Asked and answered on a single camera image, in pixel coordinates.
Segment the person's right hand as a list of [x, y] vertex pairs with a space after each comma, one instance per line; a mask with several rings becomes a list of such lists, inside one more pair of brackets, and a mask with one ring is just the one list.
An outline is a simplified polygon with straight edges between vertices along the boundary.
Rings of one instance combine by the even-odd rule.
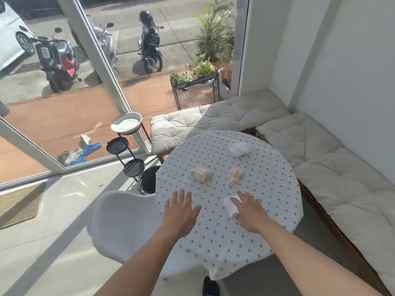
[[266, 210], [263, 208], [260, 201], [255, 199], [250, 193], [237, 191], [237, 195], [240, 197], [241, 202], [234, 198], [232, 198], [231, 201], [237, 206], [239, 214], [243, 216], [243, 222], [238, 222], [238, 224], [248, 232], [260, 234], [262, 236], [271, 220]]

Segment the white tissue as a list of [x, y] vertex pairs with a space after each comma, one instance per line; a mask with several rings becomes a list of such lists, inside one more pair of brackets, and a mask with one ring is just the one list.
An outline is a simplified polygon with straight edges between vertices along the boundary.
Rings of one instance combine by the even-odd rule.
[[230, 218], [234, 219], [234, 215], [239, 214], [239, 211], [237, 209], [237, 206], [235, 206], [235, 204], [231, 201], [232, 198], [236, 199], [239, 202], [241, 202], [241, 199], [238, 195], [226, 197], [224, 199], [224, 207], [225, 207], [226, 211], [228, 212]]
[[233, 157], [249, 155], [252, 151], [252, 147], [247, 142], [234, 142], [228, 144], [228, 148]]

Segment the person's left forearm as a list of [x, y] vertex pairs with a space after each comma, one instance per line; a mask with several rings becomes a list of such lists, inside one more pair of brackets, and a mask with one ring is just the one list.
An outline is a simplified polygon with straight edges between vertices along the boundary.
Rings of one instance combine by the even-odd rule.
[[151, 296], [171, 250], [191, 229], [160, 226], [94, 296]]

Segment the person's right forearm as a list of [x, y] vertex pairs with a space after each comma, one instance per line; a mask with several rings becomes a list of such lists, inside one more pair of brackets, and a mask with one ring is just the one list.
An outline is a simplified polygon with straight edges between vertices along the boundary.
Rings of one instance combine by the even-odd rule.
[[251, 231], [270, 245], [302, 296], [382, 296], [277, 223], [264, 223]]

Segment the black trash bin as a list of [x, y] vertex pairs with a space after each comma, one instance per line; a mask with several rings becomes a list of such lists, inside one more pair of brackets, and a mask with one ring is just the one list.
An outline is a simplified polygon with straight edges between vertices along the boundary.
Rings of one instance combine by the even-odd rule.
[[137, 190], [142, 195], [155, 194], [156, 190], [156, 173], [161, 166], [151, 166], [144, 170], [141, 174], [138, 183]]

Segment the white plastic chair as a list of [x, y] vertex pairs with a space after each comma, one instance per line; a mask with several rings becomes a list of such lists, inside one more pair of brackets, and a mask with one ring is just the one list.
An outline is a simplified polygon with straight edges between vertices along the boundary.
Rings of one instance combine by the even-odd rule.
[[155, 194], [107, 191], [94, 204], [90, 235], [96, 250], [125, 264], [155, 233], [162, 221]]

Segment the crumpled white tissue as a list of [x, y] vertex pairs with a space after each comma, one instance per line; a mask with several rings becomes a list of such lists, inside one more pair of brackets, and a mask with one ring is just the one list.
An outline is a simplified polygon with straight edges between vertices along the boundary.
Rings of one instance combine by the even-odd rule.
[[233, 157], [249, 155], [252, 151], [252, 147], [247, 142], [234, 142], [228, 144], [228, 148]]

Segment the cream tufted bench cushion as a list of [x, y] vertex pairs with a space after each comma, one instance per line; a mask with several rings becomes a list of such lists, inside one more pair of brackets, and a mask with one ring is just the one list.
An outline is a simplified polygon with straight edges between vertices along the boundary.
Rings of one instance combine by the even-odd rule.
[[290, 114], [256, 127], [395, 296], [395, 185], [317, 121]]
[[241, 132], [289, 114], [268, 90], [151, 118], [151, 150], [162, 154], [195, 135], [220, 130]]

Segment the small leafy potted plant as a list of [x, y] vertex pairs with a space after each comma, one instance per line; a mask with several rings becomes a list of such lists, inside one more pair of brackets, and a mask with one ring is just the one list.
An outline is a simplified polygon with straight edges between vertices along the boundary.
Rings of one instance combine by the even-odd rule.
[[216, 68], [208, 60], [205, 55], [198, 56], [195, 61], [188, 63], [187, 68], [193, 73], [194, 79], [208, 77], [216, 73]]
[[193, 81], [193, 77], [189, 75], [187, 72], [170, 73], [170, 82], [175, 89], [177, 89], [177, 86], [179, 85], [190, 83], [192, 81]]

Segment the woven beige doormat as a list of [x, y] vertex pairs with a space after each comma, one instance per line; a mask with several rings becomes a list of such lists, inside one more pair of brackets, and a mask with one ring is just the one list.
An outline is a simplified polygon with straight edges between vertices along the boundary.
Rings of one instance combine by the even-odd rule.
[[37, 216], [46, 182], [0, 195], [0, 230]]

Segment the tall palm plant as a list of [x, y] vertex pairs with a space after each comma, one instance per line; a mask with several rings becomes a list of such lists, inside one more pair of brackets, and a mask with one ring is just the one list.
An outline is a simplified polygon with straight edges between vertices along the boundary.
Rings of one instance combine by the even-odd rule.
[[193, 14], [200, 24], [196, 36], [196, 56], [210, 62], [228, 60], [233, 55], [235, 30], [231, 25], [236, 18], [232, 0], [210, 0], [203, 4], [202, 12]]

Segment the grey scooter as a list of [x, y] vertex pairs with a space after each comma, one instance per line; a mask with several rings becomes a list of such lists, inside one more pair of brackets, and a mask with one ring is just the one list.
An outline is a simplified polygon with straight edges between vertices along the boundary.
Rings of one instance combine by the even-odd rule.
[[115, 67], [115, 63], [117, 61], [117, 56], [116, 56], [116, 50], [114, 47], [114, 41], [112, 38], [112, 34], [110, 34], [107, 29], [112, 28], [114, 24], [112, 22], [109, 22], [106, 24], [106, 27], [97, 27], [95, 25], [91, 25], [93, 32], [96, 35], [96, 39], [99, 42], [99, 45], [103, 51], [103, 54], [105, 55], [105, 58], [107, 62], [109, 63], [111, 69], [116, 70], [117, 73], [119, 71]]

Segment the red and black scooter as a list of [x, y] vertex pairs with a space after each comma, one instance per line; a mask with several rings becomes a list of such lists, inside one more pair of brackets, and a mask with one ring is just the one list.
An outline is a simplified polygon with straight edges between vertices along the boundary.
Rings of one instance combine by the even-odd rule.
[[19, 26], [16, 38], [21, 48], [29, 55], [37, 54], [39, 69], [45, 72], [49, 86], [54, 93], [67, 91], [75, 80], [82, 82], [77, 72], [77, 61], [72, 45], [68, 40], [34, 36], [28, 29]]

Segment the white car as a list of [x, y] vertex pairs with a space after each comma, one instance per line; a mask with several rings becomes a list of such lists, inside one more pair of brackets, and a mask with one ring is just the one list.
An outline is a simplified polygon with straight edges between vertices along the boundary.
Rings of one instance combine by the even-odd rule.
[[0, 71], [21, 55], [34, 55], [33, 38], [36, 36], [22, 18], [5, 0], [0, 0]]

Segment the white window frame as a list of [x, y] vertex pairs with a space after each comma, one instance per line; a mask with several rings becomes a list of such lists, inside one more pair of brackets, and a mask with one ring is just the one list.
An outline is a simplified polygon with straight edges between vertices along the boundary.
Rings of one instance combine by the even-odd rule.
[[[81, 84], [88, 71], [96, 71], [102, 84], [79, 89], [64, 84], [66, 91], [48, 94], [43, 71], [0, 79], [0, 190], [118, 161], [106, 144], [116, 136], [112, 122], [130, 108], [80, 2], [57, 1], [88, 56]], [[77, 164], [60, 163], [57, 157], [75, 150], [82, 134], [101, 148]]]

